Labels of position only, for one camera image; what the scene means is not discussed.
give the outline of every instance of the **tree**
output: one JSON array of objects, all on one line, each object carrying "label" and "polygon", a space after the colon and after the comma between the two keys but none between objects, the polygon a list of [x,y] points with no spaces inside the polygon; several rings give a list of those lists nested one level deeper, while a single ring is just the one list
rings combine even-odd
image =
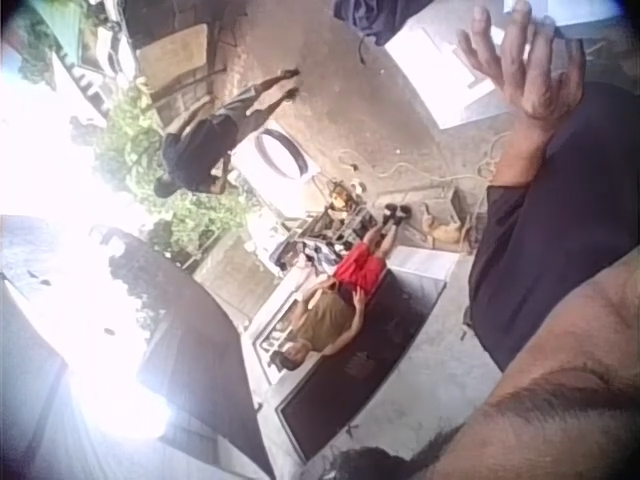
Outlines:
[{"label": "tree", "polygon": [[90,123],[82,123],[76,116],[69,120],[71,141],[80,147],[93,147],[102,134],[102,128]]},{"label": "tree", "polygon": [[149,241],[158,250],[182,258],[184,251],[194,254],[206,242],[202,232],[213,235],[241,226],[250,204],[245,194],[235,190],[219,196],[179,191],[166,200],[155,196],[153,184],[164,170],[162,135],[155,112],[148,108],[150,102],[136,87],[121,94],[97,139],[95,171],[114,190],[131,193],[156,220],[170,222],[170,229],[164,226],[163,235],[150,235]]},{"label": "tree", "polygon": [[26,44],[20,52],[22,62],[18,70],[22,78],[35,84],[45,82],[53,87],[51,54],[59,47],[51,29],[28,4],[16,13],[13,21],[14,28],[26,38]]}]

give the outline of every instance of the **raised hand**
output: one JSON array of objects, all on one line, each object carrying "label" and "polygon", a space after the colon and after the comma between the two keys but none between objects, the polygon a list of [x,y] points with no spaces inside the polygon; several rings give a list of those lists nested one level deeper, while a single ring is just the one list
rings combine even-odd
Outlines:
[{"label": "raised hand", "polygon": [[[528,58],[524,53],[529,29],[533,30]],[[552,76],[553,19],[532,23],[531,5],[519,0],[513,8],[500,55],[491,38],[491,16],[484,7],[474,9],[471,36],[458,32],[459,47],[469,64],[489,77],[528,126],[553,134],[560,122],[580,103],[583,95],[585,54],[580,40],[566,40],[568,67]]]}]

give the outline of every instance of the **dark hair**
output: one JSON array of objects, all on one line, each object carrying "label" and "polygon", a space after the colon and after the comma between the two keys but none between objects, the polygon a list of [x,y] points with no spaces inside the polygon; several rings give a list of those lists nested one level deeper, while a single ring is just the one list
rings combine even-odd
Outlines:
[{"label": "dark hair", "polygon": [[300,367],[300,365],[302,365],[302,362],[296,363],[294,360],[291,360],[289,357],[285,355],[284,352],[281,352],[280,350],[276,350],[275,352],[271,353],[271,356],[269,357],[269,359],[271,360],[271,363],[273,363],[276,367],[278,367],[278,370],[284,369],[284,370],[289,370],[290,372],[293,372],[298,367]]},{"label": "dark hair", "polygon": [[153,193],[159,198],[169,198],[179,189],[180,187],[178,185],[164,175],[156,178],[156,182],[153,184]]},{"label": "dark hair", "polygon": [[333,459],[330,470],[321,478],[408,480],[434,465],[461,428],[462,425],[439,432],[410,460],[377,447],[345,450]]}]

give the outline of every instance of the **paper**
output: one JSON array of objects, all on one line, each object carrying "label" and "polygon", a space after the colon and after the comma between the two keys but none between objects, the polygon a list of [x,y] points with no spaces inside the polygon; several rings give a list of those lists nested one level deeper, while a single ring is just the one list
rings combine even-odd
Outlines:
[{"label": "paper", "polygon": [[[504,0],[510,12],[517,0]],[[530,0],[533,16],[552,17],[559,27],[607,20],[622,14],[614,0]]]}]

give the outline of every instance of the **foot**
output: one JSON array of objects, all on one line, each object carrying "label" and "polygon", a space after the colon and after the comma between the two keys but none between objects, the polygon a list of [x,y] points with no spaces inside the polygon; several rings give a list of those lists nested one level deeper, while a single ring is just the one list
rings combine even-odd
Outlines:
[{"label": "foot", "polygon": [[292,68],[289,70],[280,70],[279,76],[288,80],[290,78],[297,77],[298,75],[300,75],[300,70],[298,70],[297,68]]},{"label": "foot", "polygon": [[300,94],[300,89],[298,87],[293,87],[284,92],[284,100],[285,102],[293,102],[298,95]]},{"label": "foot", "polygon": [[387,203],[382,212],[382,225],[387,225],[396,216],[398,206],[395,203]]},{"label": "foot", "polygon": [[394,224],[400,225],[405,220],[409,220],[411,218],[411,207],[409,205],[400,205],[398,207],[398,211],[396,212]]}]

